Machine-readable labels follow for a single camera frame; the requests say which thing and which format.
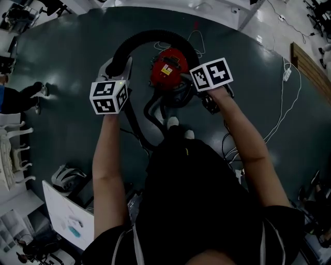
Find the person's black clothing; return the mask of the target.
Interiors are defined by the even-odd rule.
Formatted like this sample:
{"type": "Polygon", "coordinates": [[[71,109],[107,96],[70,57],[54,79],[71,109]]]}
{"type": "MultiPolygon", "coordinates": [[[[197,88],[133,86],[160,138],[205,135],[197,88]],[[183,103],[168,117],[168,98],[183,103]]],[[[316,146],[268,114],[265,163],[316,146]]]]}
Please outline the person's black clothing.
{"type": "Polygon", "coordinates": [[[263,207],[242,187],[227,163],[177,126],[153,152],[135,227],[102,233],[82,254],[83,265],[137,265],[138,238],[145,265],[184,265],[215,250],[237,265],[291,265],[304,232],[303,213],[263,207]]]}

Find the grey white headset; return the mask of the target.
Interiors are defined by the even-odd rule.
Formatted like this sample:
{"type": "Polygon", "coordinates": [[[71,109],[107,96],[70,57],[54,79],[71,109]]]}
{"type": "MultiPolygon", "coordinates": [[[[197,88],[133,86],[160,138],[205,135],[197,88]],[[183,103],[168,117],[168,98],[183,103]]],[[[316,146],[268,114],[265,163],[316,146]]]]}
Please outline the grey white headset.
{"type": "Polygon", "coordinates": [[[70,168],[64,164],[52,175],[51,182],[59,193],[68,196],[85,177],[86,174],[80,169],[70,168]]]}

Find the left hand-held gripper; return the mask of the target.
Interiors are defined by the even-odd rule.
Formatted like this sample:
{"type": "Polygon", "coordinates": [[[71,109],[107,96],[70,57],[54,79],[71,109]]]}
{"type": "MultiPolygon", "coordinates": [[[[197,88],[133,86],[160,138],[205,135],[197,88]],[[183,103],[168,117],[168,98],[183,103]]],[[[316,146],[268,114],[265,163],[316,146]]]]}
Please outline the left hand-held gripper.
{"type": "Polygon", "coordinates": [[[97,115],[119,114],[128,99],[128,80],[131,78],[133,59],[129,56],[124,71],[115,77],[106,73],[113,58],[99,69],[96,81],[91,84],[89,99],[97,115]]]}

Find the white packet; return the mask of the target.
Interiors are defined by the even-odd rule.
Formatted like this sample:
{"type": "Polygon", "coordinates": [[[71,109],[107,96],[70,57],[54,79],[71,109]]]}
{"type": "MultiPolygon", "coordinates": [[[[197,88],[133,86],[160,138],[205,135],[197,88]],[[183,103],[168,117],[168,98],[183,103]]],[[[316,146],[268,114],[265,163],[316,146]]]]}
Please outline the white packet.
{"type": "Polygon", "coordinates": [[[75,216],[68,216],[68,224],[75,229],[83,228],[83,223],[75,216]]]}

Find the white carved chair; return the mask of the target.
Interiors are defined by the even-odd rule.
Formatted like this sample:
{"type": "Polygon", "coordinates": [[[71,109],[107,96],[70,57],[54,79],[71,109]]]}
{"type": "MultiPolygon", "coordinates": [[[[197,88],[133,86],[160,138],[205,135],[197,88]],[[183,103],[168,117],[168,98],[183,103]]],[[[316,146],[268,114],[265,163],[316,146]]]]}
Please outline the white carved chair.
{"type": "Polygon", "coordinates": [[[19,130],[19,128],[24,125],[25,122],[22,121],[20,124],[0,126],[0,183],[2,183],[8,191],[14,189],[16,185],[25,184],[29,180],[36,180],[35,176],[28,176],[20,181],[16,180],[16,172],[23,172],[27,170],[29,166],[33,165],[32,163],[26,163],[23,166],[22,164],[27,161],[20,160],[20,153],[29,150],[31,148],[30,146],[23,144],[18,149],[11,147],[11,138],[30,134],[34,131],[33,128],[19,130]]]}

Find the person's left forearm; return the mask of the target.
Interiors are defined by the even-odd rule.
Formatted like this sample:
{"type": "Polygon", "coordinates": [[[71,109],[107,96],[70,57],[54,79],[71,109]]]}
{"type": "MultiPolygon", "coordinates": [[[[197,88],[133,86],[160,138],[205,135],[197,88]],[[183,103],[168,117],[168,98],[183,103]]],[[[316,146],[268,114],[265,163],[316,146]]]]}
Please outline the person's left forearm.
{"type": "Polygon", "coordinates": [[[103,117],[93,157],[94,237],[124,225],[128,208],[120,170],[119,119],[117,114],[103,117]]]}

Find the red vacuum cleaner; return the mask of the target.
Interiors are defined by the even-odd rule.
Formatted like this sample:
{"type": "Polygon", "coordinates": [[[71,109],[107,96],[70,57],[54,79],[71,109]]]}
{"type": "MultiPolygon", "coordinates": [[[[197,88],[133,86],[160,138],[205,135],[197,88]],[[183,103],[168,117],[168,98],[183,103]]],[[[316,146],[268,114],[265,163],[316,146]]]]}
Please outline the red vacuum cleaner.
{"type": "Polygon", "coordinates": [[[193,97],[192,82],[183,81],[181,73],[189,74],[189,67],[180,50],[170,47],[155,58],[151,85],[161,96],[162,104],[167,107],[182,108],[193,97]]]}

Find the person's right forearm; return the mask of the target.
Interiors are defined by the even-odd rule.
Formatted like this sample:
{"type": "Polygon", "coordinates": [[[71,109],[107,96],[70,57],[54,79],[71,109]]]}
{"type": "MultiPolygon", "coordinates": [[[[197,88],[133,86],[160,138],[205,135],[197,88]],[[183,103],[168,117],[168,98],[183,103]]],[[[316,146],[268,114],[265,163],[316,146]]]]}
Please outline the person's right forearm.
{"type": "Polygon", "coordinates": [[[290,207],[265,141],[224,87],[208,91],[230,129],[243,163],[249,192],[264,207],[290,207]]]}

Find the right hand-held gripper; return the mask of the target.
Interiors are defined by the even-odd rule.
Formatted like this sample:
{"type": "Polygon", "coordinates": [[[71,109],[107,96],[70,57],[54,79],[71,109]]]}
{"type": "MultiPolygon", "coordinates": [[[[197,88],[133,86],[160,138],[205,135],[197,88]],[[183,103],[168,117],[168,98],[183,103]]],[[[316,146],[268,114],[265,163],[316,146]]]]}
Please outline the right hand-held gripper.
{"type": "Polygon", "coordinates": [[[231,98],[234,98],[233,90],[229,86],[233,77],[224,57],[199,65],[191,69],[190,74],[181,73],[180,76],[185,82],[193,82],[197,96],[211,114],[218,113],[220,109],[207,91],[223,86],[231,98]]]}

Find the white marble table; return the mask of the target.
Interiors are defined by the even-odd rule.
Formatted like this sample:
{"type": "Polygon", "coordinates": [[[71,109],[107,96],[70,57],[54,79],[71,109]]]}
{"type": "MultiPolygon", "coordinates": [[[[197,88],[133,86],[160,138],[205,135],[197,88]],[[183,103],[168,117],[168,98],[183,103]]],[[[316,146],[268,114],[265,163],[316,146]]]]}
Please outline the white marble table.
{"type": "Polygon", "coordinates": [[[85,250],[94,240],[94,216],[60,194],[45,180],[42,187],[53,229],[70,243],[85,250]],[[83,223],[83,228],[76,229],[81,236],[76,238],[68,229],[68,216],[75,216],[83,223]]]}

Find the grey metal frame beam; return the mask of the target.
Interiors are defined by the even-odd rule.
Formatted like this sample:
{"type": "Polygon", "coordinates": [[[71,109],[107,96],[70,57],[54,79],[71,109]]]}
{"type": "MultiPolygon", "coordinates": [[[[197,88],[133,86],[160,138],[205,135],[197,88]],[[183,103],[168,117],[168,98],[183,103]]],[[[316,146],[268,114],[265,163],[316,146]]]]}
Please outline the grey metal frame beam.
{"type": "Polygon", "coordinates": [[[242,31],[246,25],[250,22],[256,12],[261,8],[266,0],[257,0],[256,3],[250,6],[250,10],[246,11],[241,9],[239,14],[239,21],[238,21],[238,31],[242,31]]]}

